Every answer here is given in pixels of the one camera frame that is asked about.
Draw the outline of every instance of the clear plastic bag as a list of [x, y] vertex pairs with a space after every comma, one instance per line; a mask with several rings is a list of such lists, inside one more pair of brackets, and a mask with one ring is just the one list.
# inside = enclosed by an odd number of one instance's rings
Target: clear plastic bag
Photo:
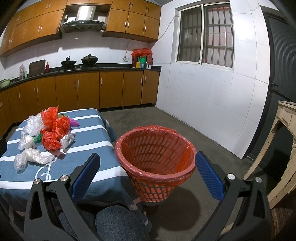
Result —
[[40, 154], [39, 149], [25, 149], [21, 154], [17, 154], [14, 160], [14, 167], [17, 171], [26, 168], [27, 161], [38, 164], [46, 164], [54, 160], [54, 155], [44, 156]]
[[61, 143], [61, 149], [65, 150], [74, 141], [75, 134], [65, 135], [59, 142]]
[[34, 138], [30, 135], [26, 135], [23, 131], [20, 133], [20, 143], [18, 146], [19, 150], [24, 150], [28, 148], [34, 148], [35, 149], [35, 143]]
[[27, 125], [24, 127], [23, 132], [29, 134], [30, 136], [37, 136], [40, 134], [41, 129], [45, 125], [43, 124], [41, 114], [31, 115], [27, 121]]

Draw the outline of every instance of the trash bin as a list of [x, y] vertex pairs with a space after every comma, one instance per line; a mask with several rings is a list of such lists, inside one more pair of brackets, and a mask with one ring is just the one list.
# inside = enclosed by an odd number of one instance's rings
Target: trash bin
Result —
[[193, 144], [162, 126], [128, 131], [116, 142], [115, 151], [144, 205], [163, 202], [195, 170]]

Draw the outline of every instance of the countertop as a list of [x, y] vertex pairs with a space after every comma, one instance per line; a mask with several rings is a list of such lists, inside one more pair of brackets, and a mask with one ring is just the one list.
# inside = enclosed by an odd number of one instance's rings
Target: countertop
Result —
[[150, 71], [157, 71], [161, 72], [161, 66], [152, 66], [152, 69], [137, 69], [132, 68], [131, 64], [95, 64], [91, 68], [84, 68], [83, 64], [77, 64], [74, 66], [74, 69], [64, 69], [63, 66], [51, 68], [49, 69], [49, 73], [39, 74], [32, 77], [25, 78], [23, 80], [19, 80], [18, 78], [12, 79], [10, 81], [10, 84], [8, 86], [5, 86], [3, 88], [0, 88], [0, 91], [6, 90], [10, 87], [13, 87], [15, 85], [18, 85], [20, 83], [39, 79], [43, 77], [53, 76], [53, 75], [59, 75], [59, 74], [70, 74], [70, 73], [76, 73], [76, 72], [89, 72], [89, 71], [100, 71], [100, 70], [131, 70], [131, 71], [143, 71], [143, 70], [150, 70]]

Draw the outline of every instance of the person's leg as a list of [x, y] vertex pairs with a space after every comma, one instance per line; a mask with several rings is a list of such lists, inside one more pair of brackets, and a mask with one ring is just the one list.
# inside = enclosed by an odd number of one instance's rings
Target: person's leg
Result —
[[96, 231], [104, 241], [150, 241], [144, 220], [122, 206], [111, 206], [96, 215]]

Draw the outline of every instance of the plastic bag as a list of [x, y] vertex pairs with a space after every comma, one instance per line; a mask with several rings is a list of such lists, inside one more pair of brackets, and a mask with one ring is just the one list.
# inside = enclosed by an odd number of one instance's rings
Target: plastic bag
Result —
[[58, 118], [59, 106], [49, 107], [46, 111], [41, 111], [42, 121], [45, 126], [52, 127], [53, 122]]
[[40, 131], [45, 127], [42, 121], [41, 113], [37, 115], [29, 116], [27, 125], [24, 127], [23, 132], [29, 134], [30, 136], [37, 136]]
[[57, 140], [57, 137], [49, 131], [43, 133], [42, 144], [48, 151], [54, 151], [61, 147], [61, 143]]
[[14, 167], [17, 171], [23, 170], [27, 161], [35, 162], [38, 164], [46, 164], [51, 162], [54, 159], [54, 155], [44, 156], [40, 154], [39, 149], [25, 149], [21, 154], [17, 154], [14, 160]]
[[61, 143], [61, 149], [65, 150], [74, 141], [75, 134], [65, 135], [59, 142]]
[[27, 148], [35, 148], [34, 139], [30, 135], [26, 135], [23, 131], [21, 131], [18, 149], [24, 150]]
[[52, 131], [57, 139], [62, 139], [70, 131], [70, 119], [62, 116], [53, 122]]
[[77, 121], [75, 121], [73, 118], [69, 118], [70, 119], [70, 126], [71, 127], [78, 127], [79, 123]]

